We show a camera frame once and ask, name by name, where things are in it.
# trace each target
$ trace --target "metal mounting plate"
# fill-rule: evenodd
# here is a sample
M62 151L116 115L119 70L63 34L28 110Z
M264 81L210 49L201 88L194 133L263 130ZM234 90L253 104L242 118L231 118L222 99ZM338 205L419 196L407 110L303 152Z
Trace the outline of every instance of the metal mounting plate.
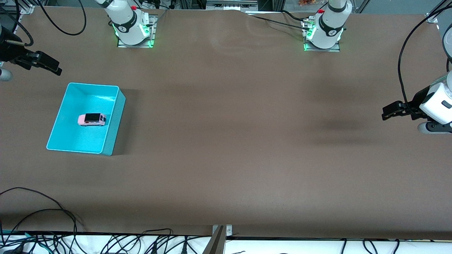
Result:
M215 233L215 230L217 230L219 225L213 225L212 227L212 234ZM232 235L232 225L226 225L226 236Z
M311 20L310 22L308 21L301 21L301 27L305 27L305 28L311 28L312 27L312 20L314 19L314 16L309 17L308 20ZM331 47L331 48L327 48L327 49L323 49L323 48L318 48L316 46L314 46L314 44L312 44L311 41L309 41L306 37L307 34L310 32L310 30L303 30L302 34L303 34L303 41L304 41L304 50L305 51L319 51L319 52L340 52L340 47L339 47L339 42L336 42L336 44Z
M154 40L155 40L155 33L157 31L157 20L158 15L149 15L149 24L151 25L149 27L149 37L144 39L141 43L137 45L127 45L123 43L118 38L118 47L129 47L129 48L152 48L154 47Z
M428 18L427 19L427 23L431 23L431 24L434 24L434 23L438 23L438 19L436 18L438 15L434 15L433 17L430 17L430 18Z

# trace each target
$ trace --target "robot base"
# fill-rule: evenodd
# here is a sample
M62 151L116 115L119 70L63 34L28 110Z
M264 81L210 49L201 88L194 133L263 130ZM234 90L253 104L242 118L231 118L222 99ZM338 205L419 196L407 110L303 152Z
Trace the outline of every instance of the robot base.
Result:
M309 16L308 19L304 19L303 21L301 21L301 27L306 27L310 29L303 30L303 41L305 51L340 52L339 42L336 42L336 44L331 48L323 49L314 46L314 44L312 44L312 42L306 38L308 36L308 33L312 31L311 29L314 24L315 24L314 16Z
M131 47L131 48L152 48L154 47L154 40L155 40L155 33L157 31L157 21L158 19L158 15L149 15L149 23L151 26L148 27L147 29L149 29L149 37L147 37L146 39L144 39L141 43L136 44L136 45L127 45L125 43L123 43L119 38L118 38L118 47Z

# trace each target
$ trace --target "cable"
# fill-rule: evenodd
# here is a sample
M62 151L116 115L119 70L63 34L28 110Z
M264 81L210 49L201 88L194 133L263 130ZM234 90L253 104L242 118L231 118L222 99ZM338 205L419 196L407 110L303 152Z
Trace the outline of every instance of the cable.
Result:
M342 245L342 249L340 251L340 254L344 254L345 246L347 244L347 238L344 238L344 244Z
M397 251L397 249L399 248L399 245L400 245L399 239L396 239L395 241L397 242L397 245L395 246L394 250L392 251L392 254L396 254L396 251Z
M18 25L25 32L25 34L28 36L28 38L30 39L30 43L25 43L24 46L25 47L29 47L29 46L33 45L33 43L34 43L33 37L31 37L31 34L25 29L25 27L19 21L17 21L9 12L7 12L3 7L0 6L0 10L1 10L1 12L5 13L6 15L8 15L8 17L11 20L13 20L14 23L16 25Z
M187 241L187 245L188 245L188 247L189 247L190 249L192 249L192 251L193 251L195 254L198 254L198 253L195 251L195 249L193 249L193 247L188 243L188 241Z
M14 0L14 2L16 3L16 20L17 20L17 22L19 22L19 18L20 18L19 1ZM17 28L17 23L14 23L14 28L12 30L13 33L16 30L16 28Z
M44 196L44 197L46 197L46 198L52 200L55 204L57 204L57 206L58 206L59 208L61 208L61 210L62 210L65 214L67 214L69 217L73 216L73 217L75 218L75 220L76 220L78 223L82 224L81 221L80 221L79 219L77 219L77 217L75 217L75 215L74 215L71 211L66 210L66 209L61 205L60 202L58 202L56 199L54 199L54 198L52 198L52 197L50 197L50 196L48 196L48 195L46 195L46 194L44 194L44 193L42 193L42 192L40 192L40 191L33 190L33 189L30 189L30 188L26 188L26 187L13 187L13 188L10 188L10 189L7 189L7 190L1 192L1 193L0 193L0 196L3 195L3 194L5 194L5 193L7 193L7 192L9 192L9 191L15 190L15 189L22 189L22 190L34 192L34 193L37 193L37 194L39 194L39 195L41 195L41 196Z
M41 1L40 0L36 0L36 2L39 4L39 6L41 7L42 11L44 12L45 16L50 21L50 23L52 23L52 25L56 29L58 29L60 32L62 32L64 34L67 34L67 35L71 35L71 36L76 36L76 35L79 35L79 34L83 33L83 31L86 28L86 12L85 12L85 8L83 7L83 4L82 4L81 0L77 0L77 1L80 3L80 6L82 7L82 11L83 11L83 19L84 19L84 21L83 21L84 22L83 23L83 28L77 33L68 33L66 31L62 30L60 27L58 27L57 24L55 24L55 22L53 22L53 20L49 16L49 14L47 14L47 11L44 9L44 6L41 4Z
M438 10L438 8L439 8L441 5L443 5L446 1L447 1L447 0L443 0L440 4L438 4L438 5L436 6L436 8L435 8L434 10L432 10L432 12Z
M303 29L303 30L309 30L309 28L306 28L306 27L295 26L295 25L279 22L279 21L276 21L276 20L271 20L271 19L258 17L258 16L255 16L255 15L253 15L253 17L255 17L257 19L263 19L263 20L267 20L267 21L270 21L270 22L278 23L278 24L281 24L281 25L289 26L289 27L295 27L295 28L299 28L299 29Z
M281 10L280 12L289 15L294 20L303 21L303 19L295 17L294 15L292 15L292 13L290 13L290 12L288 12L286 10Z
M322 5L322 7L320 7L319 9L323 9L323 7L325 7L327 4L328 4L328 1L324 5Z
M372 244L372 247L373 247L375 253L372 253L372 252L370 252L370 251L367 249L367 247L366 247L366 241L369 241L370 244ZM364 246L364 248L366 249L366 251L367 251L369 254L378 254L378 251L377 251L377 249L375 248L375 245L374 245L373 242L370 241L369 239L364 239L364 240L363 240L363 246Z
M425 21L427 21L427 19L429 19L430 17L432 17L432 16L434 16L434 15L436 15L436 14L439 14L439 13L441 13L441 12L447 10L447 9L450 9L450 8L452 8L452 6L446 6L446 7L444 7L444 8L439 9L439 10L436 10L436 11L430 13L430 14L429 14L427 17L425 17L421 22L419 22L419 23L413 28L413 30L411 30L411 32L408 34L408 36L406 37L405 41L403 42L402 49L400 50L399 60L398 60L398 63L397 63L397 73L398 73L398 75L399 75L399 82L400 82L400 88L402 89L403 100L405 101L405 105L407 105L406 108L407 108L407 110L409 111L409 113L410 113L411 115L415 115L415 116L421 117L421 116L419 116L417 113L414 113L414 112L411 110L411 107L408 105L408 100L407 100L407 98L406 98L405 86L404 86L404 84L403 84L402 73L401 73L401 70L400 70L400 64L401 64L401 62L402 62L402 54L403 54L403 51L405 50L405 46L406 46L408 40L410 39L411 35L413 35L413 33L416 31L416 29L417 29L418 27L420 27L420 26L421 26Z
M187 244L188 244L188 236L185 236L185 241L184 241L184 245L182 247L182 251L180 252L180 254L188 254L187 252Z
M162 15L160 15L160 17L158 17L157 20L156 20L152 25L150 25L150 27L153 26L153 25L155 25L155 24L157 24L157 22L159 22L159 20L166 14L167 11L168 11L168 10L166 9L166 10L162 13Z
M193 240L193 239L196 239L196 238L201 238L201 237L205 237L205 236L195 236L193 238L187 239L187 241L190 241L190 240ZM163 252L163 254L168 254L172 249L176 248L178 245L183 244L184 242L185 242L185 240L183 240L182 242L174 245L173 247L169 248L168 251Z
M364 9L367 7L367 5L369 4L369 2L370 2L370 0L367 0L367 2L364 3L364 6L361 5L361 7L360 7L361 10L360 10L358 13L360 13L360 14L363 13Z

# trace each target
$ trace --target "green led light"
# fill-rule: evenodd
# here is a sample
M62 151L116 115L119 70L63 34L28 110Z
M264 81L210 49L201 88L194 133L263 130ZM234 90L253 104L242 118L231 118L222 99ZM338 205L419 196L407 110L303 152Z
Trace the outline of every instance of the green led light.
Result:
M118 32L116 31L116 27L113 26L114 34L116 34L116 37L119 37Z
M154 39L149 40L149 41L147 42L147 45L148 45L149 47L154 47Z

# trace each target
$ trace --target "metal clamp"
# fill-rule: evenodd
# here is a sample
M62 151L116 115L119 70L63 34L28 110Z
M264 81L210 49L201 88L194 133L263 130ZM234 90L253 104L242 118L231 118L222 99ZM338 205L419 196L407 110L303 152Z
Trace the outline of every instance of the metal clamp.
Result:
M452 0L443 0L443 1L441 1L438 5L436 5L435 8L433 8L430 12L427 12L425 16L427 17L427 16L430 15L430 13L433 13L433 12L435 12L436 10L438 10L438 9L440 9L440 8L446 7L446 6L448 6L449 4L451 4L451 3L452 3ZM437 13L437 14L431 16L430 18L428 18L428 19L427 19L427 23L430 23L430 24L438 23L437 17L438 17L440 14L441 14L441 13Z
M226 236L232 235L232 225L214 225L212 238L202 254L224 254Z

